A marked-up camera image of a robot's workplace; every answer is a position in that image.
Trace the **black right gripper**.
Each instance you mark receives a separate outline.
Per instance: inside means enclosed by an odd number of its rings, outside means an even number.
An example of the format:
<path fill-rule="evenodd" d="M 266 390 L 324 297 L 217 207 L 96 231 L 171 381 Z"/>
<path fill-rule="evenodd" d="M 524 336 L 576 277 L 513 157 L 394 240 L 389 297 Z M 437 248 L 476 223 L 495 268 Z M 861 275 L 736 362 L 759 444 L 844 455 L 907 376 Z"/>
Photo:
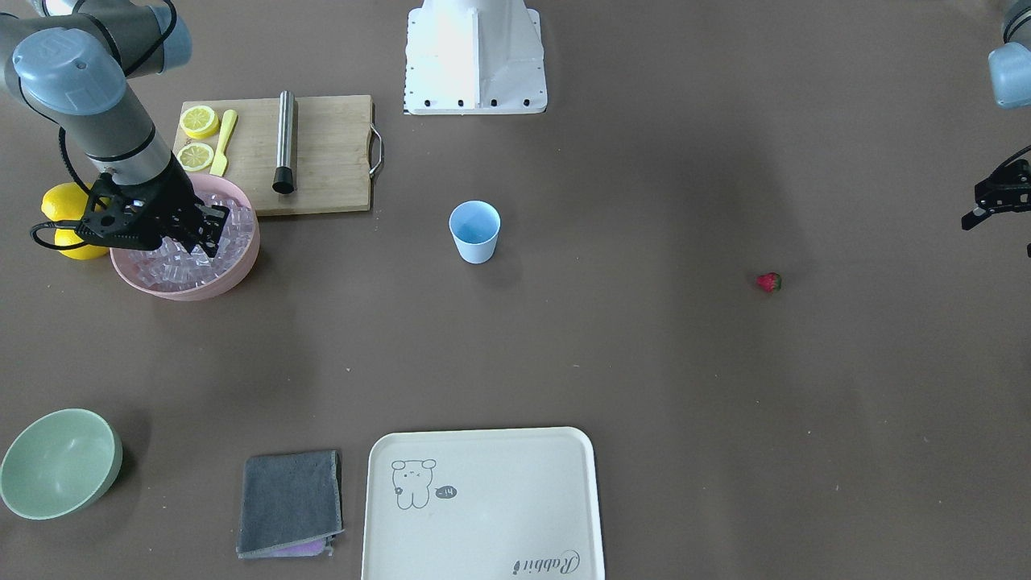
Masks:
<path fill-rule="evenodd" d="M 143 184 L 117 184 L 101 173 L 89 189 L 89 203 L 103 201 L 105 209 L 86 213 L 74 231 L 89 245 L 153 251 L 164 257 L 190 257 L 200 249 L 217 257 L 230 210 L 206 205 L 195 192 L 177 160 L 170 160 L 155 179 Z"/>

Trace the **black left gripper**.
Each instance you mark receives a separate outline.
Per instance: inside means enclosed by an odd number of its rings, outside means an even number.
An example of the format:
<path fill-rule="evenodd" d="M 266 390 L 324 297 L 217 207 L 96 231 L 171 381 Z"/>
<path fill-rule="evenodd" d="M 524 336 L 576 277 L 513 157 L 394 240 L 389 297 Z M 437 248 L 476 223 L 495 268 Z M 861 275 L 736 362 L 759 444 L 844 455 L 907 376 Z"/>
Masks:
<path fill-rule="evenodd" d="M 990 219 L 991 212 L 1028 212 L 1030 209 L 1029 161 L 1017 159 L 996 168 L 975 186 L 975 208 L 961 217 L 961 227 L 969 231 Z"/>

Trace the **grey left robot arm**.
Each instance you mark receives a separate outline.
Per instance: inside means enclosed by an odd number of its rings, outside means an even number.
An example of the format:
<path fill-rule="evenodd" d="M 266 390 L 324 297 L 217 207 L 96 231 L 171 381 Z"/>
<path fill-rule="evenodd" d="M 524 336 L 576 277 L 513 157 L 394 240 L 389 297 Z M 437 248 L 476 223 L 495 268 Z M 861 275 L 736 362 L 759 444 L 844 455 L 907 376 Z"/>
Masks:
<path fill-rule="evenodd" d="M 1030 106 L 1030 2 L 990 1 L 1000 14 L 1001 45 L 988 56 L 993 100 L 1002 110 Z M 975 185 L 975 205 L 961 219 L 969 231 L 997 214 L 1030 210 L 1029 146 L 1000 162 Z"/>

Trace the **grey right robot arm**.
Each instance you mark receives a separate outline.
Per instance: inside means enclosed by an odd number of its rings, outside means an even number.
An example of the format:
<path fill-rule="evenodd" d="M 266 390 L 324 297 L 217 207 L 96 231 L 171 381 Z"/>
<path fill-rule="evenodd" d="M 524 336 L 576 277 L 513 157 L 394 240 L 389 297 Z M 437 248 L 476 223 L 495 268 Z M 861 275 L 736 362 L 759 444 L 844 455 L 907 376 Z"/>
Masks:
<path fill-rule="evenodd" d="M 2 87 L 34 114 L 54 122 L 59 149 L 73 142 L 98 172 L 86 184 L 82 214 L 30 230 L 34 242 L 62 251 L 40 232 L 71 231 L 78 247 L 152 251 L 165 239 L 213 257 L 230 212 L 207 205 L 129 86 L 131 78 L 182 66 L 193 47 L 176 4 L 133 1 L 35 1 L 35 15 L 4 12 Z"/>

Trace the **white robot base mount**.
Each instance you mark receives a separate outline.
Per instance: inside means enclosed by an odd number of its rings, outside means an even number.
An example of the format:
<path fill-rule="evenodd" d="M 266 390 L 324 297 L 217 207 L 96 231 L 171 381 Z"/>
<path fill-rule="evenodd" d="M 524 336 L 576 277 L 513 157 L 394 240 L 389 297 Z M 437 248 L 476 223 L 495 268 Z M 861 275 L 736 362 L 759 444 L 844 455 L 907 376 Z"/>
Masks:
<path fill-rule="evenodd" d="M 405 56 L 406 114 L 548 109 L 541 19 L 523 1 L 424 1 L 408 12 Z"/>

